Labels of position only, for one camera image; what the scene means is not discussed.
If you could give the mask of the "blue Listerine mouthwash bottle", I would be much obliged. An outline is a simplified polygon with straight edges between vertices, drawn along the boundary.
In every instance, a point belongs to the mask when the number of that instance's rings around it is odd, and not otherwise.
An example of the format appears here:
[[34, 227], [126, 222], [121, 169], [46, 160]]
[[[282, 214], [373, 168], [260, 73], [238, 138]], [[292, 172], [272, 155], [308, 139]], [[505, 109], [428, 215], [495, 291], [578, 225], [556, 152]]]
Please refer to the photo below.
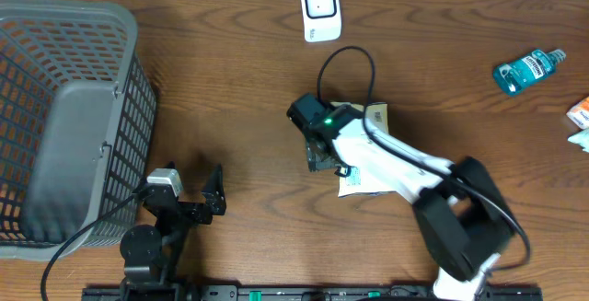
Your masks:
[[492, 76], [505, 94], [514, 97], [553, 75], [557, 65], [566, 57], [565, 51], [561, 49], [551, 52], [536, 49], [517, 60], [497, 66]]

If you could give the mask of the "yellow snack bag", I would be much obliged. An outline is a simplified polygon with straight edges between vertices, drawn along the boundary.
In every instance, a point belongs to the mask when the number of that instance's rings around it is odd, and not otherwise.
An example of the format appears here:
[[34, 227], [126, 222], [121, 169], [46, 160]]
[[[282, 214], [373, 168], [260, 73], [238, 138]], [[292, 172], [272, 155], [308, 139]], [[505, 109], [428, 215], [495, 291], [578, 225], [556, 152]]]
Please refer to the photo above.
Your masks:
[[[387, 104], [384, 102], [374, 103], [368, 109], [369, 120], [381, 131], [388, 133]], [[353, 195], [379, 195], [395, 192], [391, 186], [385, 185], [367, 172], [359, 168], [352, 168], [348, 177], [340, 177], [339, 192], [340, 198]]]

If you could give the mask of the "teal wet wipes pack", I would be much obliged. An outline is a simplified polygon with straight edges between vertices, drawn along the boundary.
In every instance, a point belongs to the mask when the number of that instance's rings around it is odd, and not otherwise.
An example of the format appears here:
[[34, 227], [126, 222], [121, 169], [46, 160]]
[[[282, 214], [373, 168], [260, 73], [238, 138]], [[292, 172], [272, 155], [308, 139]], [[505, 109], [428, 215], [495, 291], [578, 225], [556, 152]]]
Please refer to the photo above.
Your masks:
[[584, 129], [567, 138], [569, 143], [579, 145], [586, 153], [589, 152], [589, 129]]

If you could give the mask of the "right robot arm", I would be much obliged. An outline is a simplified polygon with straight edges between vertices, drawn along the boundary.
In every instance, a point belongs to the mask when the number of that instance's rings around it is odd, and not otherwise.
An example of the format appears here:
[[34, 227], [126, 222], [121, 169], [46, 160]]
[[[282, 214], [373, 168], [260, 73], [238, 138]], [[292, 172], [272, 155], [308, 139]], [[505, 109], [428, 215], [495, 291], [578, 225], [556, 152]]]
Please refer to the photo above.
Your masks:
[[305, 94], [286, 112], [306, 140], [309, 168], [335, 168], [340, 194], [394, 192], [413, 211], [439, 267], [432, 296], [483, 300], [488, 277], [514, 236], [525, 232], [487, 169], [431, 156], [388, 132], [383, 103], [326, 103]]

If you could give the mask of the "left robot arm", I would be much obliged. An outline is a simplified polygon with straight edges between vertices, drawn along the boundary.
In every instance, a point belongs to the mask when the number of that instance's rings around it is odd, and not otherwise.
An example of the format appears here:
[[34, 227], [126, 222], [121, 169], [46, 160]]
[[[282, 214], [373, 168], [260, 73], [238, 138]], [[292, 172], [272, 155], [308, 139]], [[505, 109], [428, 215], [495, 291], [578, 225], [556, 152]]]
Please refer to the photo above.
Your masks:
[[156, 218], [122, 237], [124, 259], [121, 300], [199, 300], [199, 288], [177, 276], [177, 266], [192, 228], [209, 225], [226, 211], [223, 169], [216, 166], [202, 188], [202, 203], [179, 199], [183, 185], [173, 163], [157, 168], [134, 192], [137, 201]]

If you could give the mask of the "orange tissue pack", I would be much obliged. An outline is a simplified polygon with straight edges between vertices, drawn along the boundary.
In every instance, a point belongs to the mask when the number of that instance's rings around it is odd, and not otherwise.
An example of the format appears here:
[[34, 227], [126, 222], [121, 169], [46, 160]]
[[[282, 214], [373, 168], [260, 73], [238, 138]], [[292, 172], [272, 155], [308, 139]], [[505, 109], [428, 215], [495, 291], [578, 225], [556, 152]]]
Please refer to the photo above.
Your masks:
[[566, 116], [580, 129], [587, 129], [589, 127], [589, 98], [586, 97], [569, 108]]

